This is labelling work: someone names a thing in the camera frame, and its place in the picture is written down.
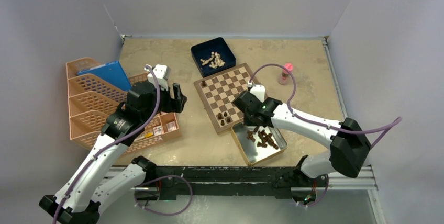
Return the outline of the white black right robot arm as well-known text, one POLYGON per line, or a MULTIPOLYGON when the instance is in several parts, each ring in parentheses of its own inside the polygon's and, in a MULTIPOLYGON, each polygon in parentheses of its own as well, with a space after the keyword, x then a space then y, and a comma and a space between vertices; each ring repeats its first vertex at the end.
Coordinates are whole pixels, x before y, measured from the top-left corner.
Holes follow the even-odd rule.
POLYGON ((241 92, 233 105, 244 114, 247 126, 288 130, 327 148, 323 153, 299 161, 294 171, 299 185, 306 186, 314 178, 332 172, 356 178, 365 166, 371 145, 367 137, 359 133, 359 124, 351 118, 343 122, 319 118, 274 98, 261 101, 249 91, 241 92))

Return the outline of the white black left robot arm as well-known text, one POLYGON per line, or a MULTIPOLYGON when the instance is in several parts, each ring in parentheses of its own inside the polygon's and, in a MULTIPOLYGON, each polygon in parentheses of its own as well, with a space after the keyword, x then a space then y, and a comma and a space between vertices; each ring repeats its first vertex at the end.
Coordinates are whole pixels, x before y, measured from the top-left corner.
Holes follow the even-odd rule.
POLYGON ((100 183, 156 114, 183 111, 187 97, 179 84, 174 83, 172 89, 173 96, 157 81, 143 81, 128 91, 126 101, 108 116, 92 150, 73 176, 56 194, 40 200, 39 206, 53 217, 53 223, 97 223, 108 206, 130 188, 149 187, 174 177, 159 176, 157 166, 139 156, 120 174, 100 183))

